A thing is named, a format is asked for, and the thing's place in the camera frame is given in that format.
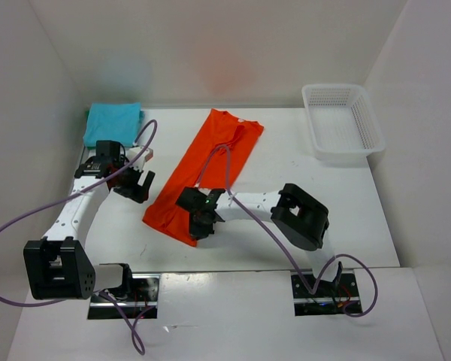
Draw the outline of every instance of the perforated basket bottom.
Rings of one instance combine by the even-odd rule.
[[[323,150],[365,149],[350,108],[310,107],[309,112],[317,145]]]

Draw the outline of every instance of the white table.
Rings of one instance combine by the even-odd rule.
[[[355,273],[369,305],[371,282]],[[373,273],[380,297],[362,319],[295,317],[285,271],[163,274],[157,319],[138,325],[145,356],[123,320],[86,320],[88,301],[66,301],[23,309],[8,361],[442,360],[413,271]]]
[[[399,266],[383,209],[366,159],[332,166],[313,157],[302,108],[228,109],[264,127],[233,190],[267,192],[295,183],[329,209],[329,235],[336,253],[351,253],[372,267]],[[150,200],[142,205],[111,193],[102,204],[86,240],[93,264],[127,262],[134,272],[211,272],[291,269],[277,245],[248,220],[216,224],[216,234],[190,247],[151,229],[141,221],[157,197],[210,109],[150,109],[157,119],[150,169],[156,178]],[[141,139],[143,144],[149,133]],[[271,223],[299,265],[308,268],[304,252],[293,247]],[[348,260],[346,267],[356,267]]]

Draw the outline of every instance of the white arm segment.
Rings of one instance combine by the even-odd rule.
[[[262,222],[271,221],[271,209],[279,202],[278,191],[269,193],[235,193],[234,197],[252,211]],[[217,200],[216,213],[224,221],[251,220],[252,218],[238,206],[228,193],[222,194]],[[329,242],[328,232],[322,239],[322,248],[315,251],[304,251],[307,254],[313,275],[319,276],[322,267],[334,256],[334,249]],[[332,282],[337,275],[338,262],[335,260],[324,272],[321,280]]]
[[[91,176],[74,179],[74,187],[71,194],[80,192],[82,189],[96,182],[98,182],[98,179]],[[44,237],[47,237],[50,241],[61,241],[67,237],[72,237],[80,241],[84,246],[95,214],[102,202],[107,198],[108,193],[107,184],[104,183],[82,196],[65,203],[62,212],[53,226],[45,233]]]

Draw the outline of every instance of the folded blue towel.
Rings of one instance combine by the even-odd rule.
[[[141,121],[141,103],[94,103],[90,107],[83,143],[94,147],[97,141],[119,141],[124,147],[131,147]]]

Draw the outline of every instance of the plastic basket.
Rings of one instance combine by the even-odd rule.
[[[362,86],[306,85],[302,97],[318,159],[357,159],[384,150],[383,135]]]

